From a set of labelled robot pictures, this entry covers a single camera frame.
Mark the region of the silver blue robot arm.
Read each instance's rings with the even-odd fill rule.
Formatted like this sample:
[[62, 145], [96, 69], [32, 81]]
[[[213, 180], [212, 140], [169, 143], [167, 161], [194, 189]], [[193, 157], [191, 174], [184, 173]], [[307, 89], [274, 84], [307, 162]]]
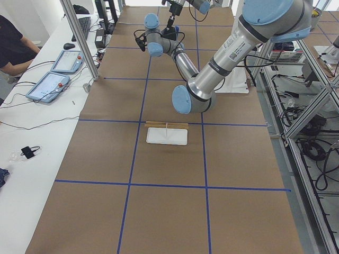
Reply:
[[312, 1], [244, 1], [234, 32], [196, 76], [174, 88], [172, 104], [176, 111], [202, 113], [213, 107], [214, 88], [257, 44], [309, 36], [312, 11]]
[[170, 17], [164, 29], [159, 28], [159, 17], [154, 13], [148, 13], [144, 18], [143, 33], [134, 35], [135, 42], [141, 51], [148, 51], [152, 57], [160, 57], [163, 54], [170, 56], [181, 77], [187, 81], [198, 74], [198, 70], [185, 52], [183, 39], [184, 32], [178, 26], [174, 26], [177, 16], [180, 16], [186, 1], [162, 1], [162, 5], [169, 3]]

